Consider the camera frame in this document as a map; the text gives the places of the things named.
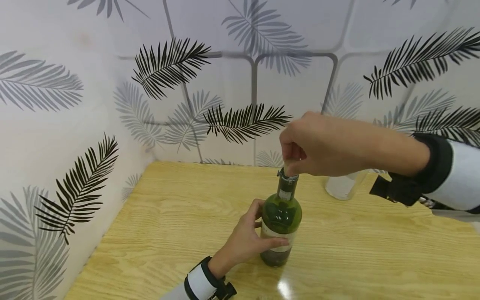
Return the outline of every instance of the wall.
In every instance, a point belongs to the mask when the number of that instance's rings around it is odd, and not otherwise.
[[[307,110],[480,145],[478,118],[416,124],[479,106],[480,2],[0,7],[0,299],[61,299],[153,159],[280,166]]]

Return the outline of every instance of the wrist strap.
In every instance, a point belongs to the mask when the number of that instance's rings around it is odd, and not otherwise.
[[[392,172],[389,172],[392,181],[378,176],[370,194],[412,206],[418,200],[426,203],[423,194],[431,193],[442,185],[452,167],[453,151],[450,143],[433,134],[415,133],[413,137],[430,150],[430,159],[425,168],[412,178]]]
[[[237,294],[237,291],[235,290],[235,288],[230,282],[225,284],[225,276],[223,276],[221,279],[216,279],[215,276],[212,274],[212,272],[208,268],[208,262],[211,259],[212,259],[211,256],[205,257],[185,277],[185,281],[184,281],[185,292],[187,293],[187,296],[189,297],[190,300],[199,300],[199,298],[193,292],[189,282],[190,275],[193,274],[196,270],[201,270],[204,277],[208,281],[208,283],[212,287],[216,288],[216,291],[208,300],[213,300],[215,298],[219,300],[228,300],[232,296]]]

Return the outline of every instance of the wrist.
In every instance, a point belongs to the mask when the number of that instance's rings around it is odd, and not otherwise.
[[[414,137],[388,132],[380,140],[375,153],[375,168],[413,177],[430,160],[430,149]]]
[[[229,259],[228,253],[223,248],[218,250],[208,262],[208,269],[216,279],[221,279],[232,268],[232,261]]]

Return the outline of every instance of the clear glass jar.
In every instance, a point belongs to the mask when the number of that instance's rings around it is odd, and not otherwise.
[[[363,170],[345,176],[329,177],[325,184],[325,190],[330,196],[338,200],[350,200],[368,172],[369,170]]]

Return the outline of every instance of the green glass bottle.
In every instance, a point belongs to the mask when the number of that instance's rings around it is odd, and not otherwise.
[[[263,262],[272,267],[280,267],[287,262],[302,217],[300,203],[295,199],[299,176],[286,176],[284,168],[278,171],[277,176],[279,177],[277,191],[267,198],[263,207],[260,236],[286,238],[289,245],[260,254]]]

